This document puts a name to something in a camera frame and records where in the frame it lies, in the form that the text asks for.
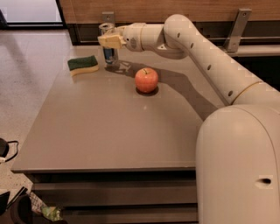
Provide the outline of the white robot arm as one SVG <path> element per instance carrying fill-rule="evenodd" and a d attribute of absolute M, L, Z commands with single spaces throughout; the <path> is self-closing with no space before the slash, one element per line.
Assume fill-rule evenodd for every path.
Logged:
<path fill-rule="evenodd" d="M 183 15 L 163 24 L 100 28 L 101 46 L 190 57 L 226 102 L 203 122 L 197 138 L 199 224 L 280 224 L 280 92 Z"/>

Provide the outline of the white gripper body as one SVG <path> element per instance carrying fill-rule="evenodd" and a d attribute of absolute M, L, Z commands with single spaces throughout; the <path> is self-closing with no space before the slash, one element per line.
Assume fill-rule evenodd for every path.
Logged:
<path fill-rule="evenodd" d="M 151 50 L 150 27 L 145 23 L 134 23 L 126 26 L 123 31 L 125 46 L 132 52 Z"/>

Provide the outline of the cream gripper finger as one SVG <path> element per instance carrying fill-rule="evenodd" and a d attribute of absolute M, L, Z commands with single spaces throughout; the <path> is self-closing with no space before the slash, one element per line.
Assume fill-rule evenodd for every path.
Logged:
<path fill-rule="evenodd" d="M 123 36 L 124 32 L 127 28 L 128 28 L 127 25 L 117 26 L 117 27 L 114 28 L 113 34 Z"/>
<path fill-rule="evenodd" d="M 102 35 L 98 37 L 99 44 L 103 47 L 121 49 L 126 45 L 123 36 L 119 34 Z"/>

